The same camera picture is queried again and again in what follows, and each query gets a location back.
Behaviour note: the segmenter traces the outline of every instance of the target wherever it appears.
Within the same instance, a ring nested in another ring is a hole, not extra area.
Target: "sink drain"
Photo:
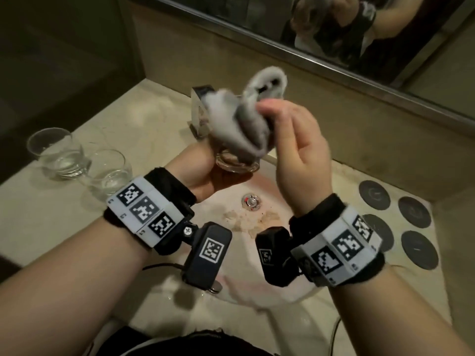
[[[261,208],[261,199],[254,194],[247,194],[242,197],[242,206],[249,211],[257,211]]]

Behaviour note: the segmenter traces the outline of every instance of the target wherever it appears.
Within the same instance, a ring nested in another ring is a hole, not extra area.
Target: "white sink basin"
[[[259,210],[249,211],[242,206],[242,197],[250,193],[261,199]],[[264,279],[255,244],[256,235],[271,226],[288,229],[292,216],[277,188],[274,165],[261,161],[260,170],[250,181],[219,191],[193,209],[195,217],[192,222],[198,226],[213,221],[233,232],[231,245],[217,276],[223,286],[218,298],[255,308],[268,308],[298,301],[316,291],[305,276],[297,277],[285,288],[269,285]],[[190,247],[183,244],[168,259],[182,264],[189,251]]]

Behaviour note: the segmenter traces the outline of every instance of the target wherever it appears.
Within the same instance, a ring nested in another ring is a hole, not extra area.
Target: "water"
[[[98,174],[94,179],[93,187],[110,196],[128,184],[132,179],[132,172],[126,169],[110,169]]]
[[[86,158],[82,151],[65,151],[42,158],[43,166],[63,178],[74,178],[84,172]]]

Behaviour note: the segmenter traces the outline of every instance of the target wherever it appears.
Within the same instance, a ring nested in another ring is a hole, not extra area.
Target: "black coaster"
[[[376,210],[385,210],[391,204],[388,191],[377,182],[366,180],[359,184],[362,199]]]
[[[399,211],[404,218],[416,227],[424,229],[429,227],[432,218],[426,207],[412,197],[401,197],[398,202]]]
[[[366,223],[383,239],[381,252],[387,252],[394,246],[394,236],[387,223],[376,215],[364,215]]]
[[[406,231],[401,237],[407,257],[422,269],[435,269],[439,264],[436,248],[421,233]]]

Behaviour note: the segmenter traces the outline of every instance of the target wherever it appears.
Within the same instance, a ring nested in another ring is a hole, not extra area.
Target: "gray cloth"
[[[209,92],[203,103],[210,116],[211,134],[241,162],[252,163],[273,147],[272,125],[256,111],[262,99],[282,99],[287,77],[278,67],[259,71],[240,97],[228,89]]]

